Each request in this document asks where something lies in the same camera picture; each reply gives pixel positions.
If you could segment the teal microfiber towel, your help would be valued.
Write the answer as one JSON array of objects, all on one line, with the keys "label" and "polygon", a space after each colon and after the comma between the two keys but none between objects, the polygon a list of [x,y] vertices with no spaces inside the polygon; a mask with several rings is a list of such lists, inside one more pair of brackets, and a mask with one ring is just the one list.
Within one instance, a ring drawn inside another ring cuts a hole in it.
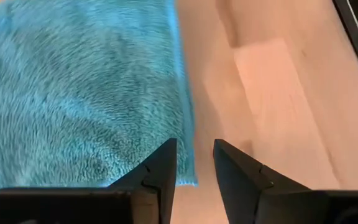
[{"label": "teal microfiber towel", "polygon": [[175,0],[0,2],[0,189],[106,187],[167,139],[196,185]]}]

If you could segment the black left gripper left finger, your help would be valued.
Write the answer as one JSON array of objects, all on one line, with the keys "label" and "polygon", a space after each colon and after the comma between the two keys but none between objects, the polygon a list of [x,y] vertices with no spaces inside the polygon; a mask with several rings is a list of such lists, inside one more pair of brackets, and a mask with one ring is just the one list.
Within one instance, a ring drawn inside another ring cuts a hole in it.
[{"label": "black left gripper left finger", "polygon": [[169,224],[177,141],[107,187],[0,189],[0,224]]}]

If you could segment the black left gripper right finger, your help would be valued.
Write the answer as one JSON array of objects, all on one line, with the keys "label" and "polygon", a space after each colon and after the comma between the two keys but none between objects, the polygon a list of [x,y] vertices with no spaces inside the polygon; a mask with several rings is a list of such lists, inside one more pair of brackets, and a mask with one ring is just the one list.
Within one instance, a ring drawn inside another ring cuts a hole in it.
[{"label": "black left gripper right finger", "polygon": [[358,190],[311,190],[223,139],[213,156],[230,224],[358,224]]}]

